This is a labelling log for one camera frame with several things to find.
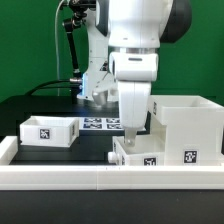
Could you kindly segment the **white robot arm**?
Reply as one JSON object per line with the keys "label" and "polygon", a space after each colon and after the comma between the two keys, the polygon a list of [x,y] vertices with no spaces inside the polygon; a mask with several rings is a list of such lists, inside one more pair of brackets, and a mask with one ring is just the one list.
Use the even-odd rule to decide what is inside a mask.
{"label": "white robot arm", "polygon": [[96,0],[87,12],[89,66],[82,95],[98,105],[119,103],[124,142],[134,145],[146,122],[158,49],[190,28],[190,0]]}

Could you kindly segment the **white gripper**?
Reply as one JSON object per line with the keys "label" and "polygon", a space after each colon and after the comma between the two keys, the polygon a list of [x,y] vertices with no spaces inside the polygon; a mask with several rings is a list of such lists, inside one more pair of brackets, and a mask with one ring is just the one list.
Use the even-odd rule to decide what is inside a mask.
{"label": "white gripper", "polygon": [[127,146],[135,145],[137,131],[145,125],[150,93],[149,82],[118,82],[119,118]]}

